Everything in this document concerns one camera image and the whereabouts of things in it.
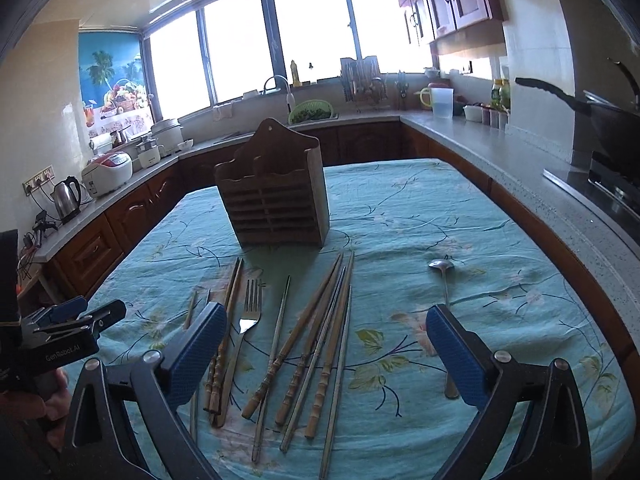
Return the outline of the person's left hand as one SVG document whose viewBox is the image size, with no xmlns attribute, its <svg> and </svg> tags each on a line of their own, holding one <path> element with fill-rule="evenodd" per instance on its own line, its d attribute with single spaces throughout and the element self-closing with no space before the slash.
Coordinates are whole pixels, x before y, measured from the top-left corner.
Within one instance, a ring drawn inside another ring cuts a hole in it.
<svg viewBox="0 0 640 480">
<path fill-rule="evenodd" d="M 64 368 L 55 371 L 58 390 L 45 401 L 38 394 L 24 392 L 2 392 L 1 414 L 17 420 L 32 420 L 47 417 L 56 426 L 47 434 L 47 440 L 58 451 L 64 445 L 65 425 L 70 412 L 72 394 L 68 390 L 68 374 Z"/>
</svg>

